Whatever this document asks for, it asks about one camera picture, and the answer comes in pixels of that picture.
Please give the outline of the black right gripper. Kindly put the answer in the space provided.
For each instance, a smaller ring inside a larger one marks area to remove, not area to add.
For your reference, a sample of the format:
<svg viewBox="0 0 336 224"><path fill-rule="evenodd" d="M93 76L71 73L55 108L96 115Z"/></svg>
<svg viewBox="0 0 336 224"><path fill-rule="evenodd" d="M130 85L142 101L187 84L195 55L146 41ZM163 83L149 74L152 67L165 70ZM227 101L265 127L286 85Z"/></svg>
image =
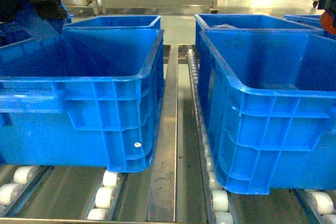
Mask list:
<svg viewBox="0 0 336 224"><path fill-rule="evenodd" d="M319 0L318 9L335 12L335 0Z"/></svg>

